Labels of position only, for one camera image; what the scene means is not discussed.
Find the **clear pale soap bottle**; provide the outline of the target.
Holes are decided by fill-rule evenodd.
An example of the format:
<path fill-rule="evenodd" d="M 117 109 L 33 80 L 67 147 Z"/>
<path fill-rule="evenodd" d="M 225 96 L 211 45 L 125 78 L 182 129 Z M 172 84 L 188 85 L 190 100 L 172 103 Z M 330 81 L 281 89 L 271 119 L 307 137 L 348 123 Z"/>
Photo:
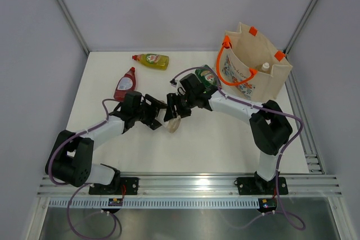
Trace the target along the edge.
<path fill-rule="evenodd" d="M 159 111 L 158 121 L 162 124 L 162 126 L 169 133 L 174 133 L 180 126 L 181 117 L 178 114 L 176 114 L 176 117 L 174 117 L 174 118 L 172 118 L 172 119 L 170 119 L 168 121 L 164 121 L 165 114 L 166 114 L 166 109 L 161 109 Z"/>

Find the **amber liquid bottle white cap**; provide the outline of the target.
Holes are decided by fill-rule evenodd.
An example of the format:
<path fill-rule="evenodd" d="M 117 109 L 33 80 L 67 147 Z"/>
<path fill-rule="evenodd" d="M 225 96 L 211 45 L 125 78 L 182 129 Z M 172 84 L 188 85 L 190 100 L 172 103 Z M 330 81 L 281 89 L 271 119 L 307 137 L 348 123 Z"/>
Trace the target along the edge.
<path fill-rule="evenodd" d="M 259 68 L 259 71 L 269 74 L 271 72 L 271 66 L 268 62 L 265 62 L 264 64 L 262 64 Z"/>

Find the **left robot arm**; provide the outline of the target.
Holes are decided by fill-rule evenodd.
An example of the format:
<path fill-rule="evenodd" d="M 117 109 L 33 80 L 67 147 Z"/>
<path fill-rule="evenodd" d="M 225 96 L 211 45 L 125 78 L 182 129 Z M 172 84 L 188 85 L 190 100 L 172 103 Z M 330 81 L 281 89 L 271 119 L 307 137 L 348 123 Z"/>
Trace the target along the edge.
<path fill-rule="evenodd" d="M 61 131 L 54 143 L 45 171 L 55 185 L 81 187 L 100 184 L 108 194 L 120 190 L 118 171 L 110 166 L 93 163 L 93 153 L 104 143 L 124 134 L 141 122 L 151 130 L 161 127 L 158 116 L 167 104 L 154 97 L 131 91 L 118 102 L 113 111 L 103 105 L 106 117 L 101 122 L 78 132 Z"/>

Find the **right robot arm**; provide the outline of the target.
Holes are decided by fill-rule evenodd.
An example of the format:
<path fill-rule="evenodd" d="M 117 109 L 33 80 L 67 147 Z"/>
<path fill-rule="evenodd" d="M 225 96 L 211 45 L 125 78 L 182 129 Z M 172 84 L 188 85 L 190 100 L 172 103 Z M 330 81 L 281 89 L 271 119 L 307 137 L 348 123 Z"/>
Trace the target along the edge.
<path fill-rule="evenodd" d="M 293 129 L 277 102 L 246 102 L 223 91 L 221 87 L 206 87 L 195 74 L 181 80 L 172 79 L 175 93 L 166 95 L 167 108 L 163 122 L 169 125 L 174 119 L 191 115 L 195 107 L 221 112 L 250 125 L 254 143 L 260 150 L 259 165 L 255 172 L 255 188 L 268 193 L 275 186 L 279 151 L 293 133 Z"/>

